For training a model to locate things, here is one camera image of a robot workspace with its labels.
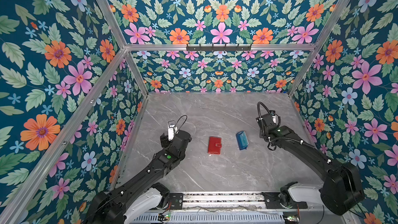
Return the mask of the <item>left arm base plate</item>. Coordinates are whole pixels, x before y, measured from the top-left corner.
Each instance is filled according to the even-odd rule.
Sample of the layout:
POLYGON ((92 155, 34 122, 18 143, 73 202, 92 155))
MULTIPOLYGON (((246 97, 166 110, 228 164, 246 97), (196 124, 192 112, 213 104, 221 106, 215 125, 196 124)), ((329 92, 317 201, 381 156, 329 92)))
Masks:
POLYGON ((162 197, 160 203, 155 208, 151 210, 162 210, 165 211, 167 209, 171 210, 181 210, 183 205, 183 193, 170 193, 165 197, 162 197))

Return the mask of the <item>blue card tray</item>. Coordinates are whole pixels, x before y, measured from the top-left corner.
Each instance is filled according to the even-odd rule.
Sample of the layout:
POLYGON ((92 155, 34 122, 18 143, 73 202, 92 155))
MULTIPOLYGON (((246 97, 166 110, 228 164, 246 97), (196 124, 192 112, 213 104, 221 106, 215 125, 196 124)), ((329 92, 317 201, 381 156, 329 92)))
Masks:
POLYGON ((239 150, 245 150, 248 148, 248 139, 245 131, 240 131, 236 134, 237 144, 239 150))

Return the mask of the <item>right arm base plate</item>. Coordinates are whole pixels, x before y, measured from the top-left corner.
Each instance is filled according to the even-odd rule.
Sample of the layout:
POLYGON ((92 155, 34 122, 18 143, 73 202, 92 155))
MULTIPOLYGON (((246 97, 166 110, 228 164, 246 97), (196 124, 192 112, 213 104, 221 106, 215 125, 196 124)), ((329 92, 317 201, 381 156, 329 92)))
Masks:
POLYGON ((308 209, 306 202, 295 202, 291 197, 280 192, 262 192, 267 209, 308 209))

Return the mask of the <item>black hook rack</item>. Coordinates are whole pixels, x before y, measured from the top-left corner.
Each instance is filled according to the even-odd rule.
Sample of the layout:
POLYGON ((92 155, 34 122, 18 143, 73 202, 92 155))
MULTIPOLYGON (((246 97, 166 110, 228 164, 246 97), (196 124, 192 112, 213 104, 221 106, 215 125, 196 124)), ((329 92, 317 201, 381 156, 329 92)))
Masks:
POLYGON ((226 51, 226 52, 236 52, 236 51, 250 51, 252 45, 241 45, 241 44, 206 44, 206 45, 187 45, 186 51, 226 51))

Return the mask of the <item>aluminium mounting rail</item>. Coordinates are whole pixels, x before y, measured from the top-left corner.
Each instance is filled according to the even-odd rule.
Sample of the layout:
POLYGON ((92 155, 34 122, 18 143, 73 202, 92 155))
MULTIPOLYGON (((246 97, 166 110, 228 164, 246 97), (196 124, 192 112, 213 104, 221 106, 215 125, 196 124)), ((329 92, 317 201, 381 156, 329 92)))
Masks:
MULTIPOLYGON (((182 209, 227 209, 227 208, 254 208, 267 209, 261 191, 208 191, 208 192, 183 192, 182 209)), ((108 204, 117 203, 125 207, 127 212, 141 213, 155 208, 160 203, 162 197, 170 194, 168 191, 161 191, 149 188, 136 199, 132 193, 122 192, 120 196, 110 194, 108 204)), ((298 185, 284 192, 295 202, 306 202, 308 207, 311 205, 325 205, 321 200, 320 191, 316 187, 308 185, 298 185)))

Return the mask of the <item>red leather card holder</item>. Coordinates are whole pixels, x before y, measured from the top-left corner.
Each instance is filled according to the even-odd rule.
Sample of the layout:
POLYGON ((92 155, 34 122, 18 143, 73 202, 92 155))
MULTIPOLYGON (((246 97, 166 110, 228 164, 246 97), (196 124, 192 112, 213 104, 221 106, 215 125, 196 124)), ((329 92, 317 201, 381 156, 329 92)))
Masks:
POLYGON ((211 136, 209 138, 208 153, 211 155, 221 154, 222 139, 219 137, 211 136))

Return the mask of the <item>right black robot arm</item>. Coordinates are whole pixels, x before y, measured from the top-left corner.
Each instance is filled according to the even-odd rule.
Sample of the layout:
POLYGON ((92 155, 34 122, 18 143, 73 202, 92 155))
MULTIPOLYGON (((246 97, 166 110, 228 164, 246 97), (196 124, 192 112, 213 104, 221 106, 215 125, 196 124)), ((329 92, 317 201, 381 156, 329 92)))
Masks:
POLYGON ((279 201, 290 208, 299 202, 321 204, 335 215, 342 216, 365 199, 359 169, 351 163, 341 163, 305 142, 291 128, 274 121, 273 114, 262 102, 257 103, 259 137, 270 151, 281 148, 312 169, 322 184, 299 184, 297 181, 281 187, 279 201))

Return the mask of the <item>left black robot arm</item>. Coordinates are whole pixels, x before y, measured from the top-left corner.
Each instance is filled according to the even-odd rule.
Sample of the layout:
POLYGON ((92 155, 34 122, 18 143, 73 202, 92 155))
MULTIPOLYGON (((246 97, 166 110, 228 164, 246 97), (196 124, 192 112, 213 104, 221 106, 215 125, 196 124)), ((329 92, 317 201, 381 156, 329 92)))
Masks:
POLYGON ((163 149, 142 171, 120 187, 93 198, 83 224, 130 224, 152 208, 166 207, 170 191, 158 181, 185 158, 192 137, 180 130, 171 141, 165 134, 160 140, 163 149))

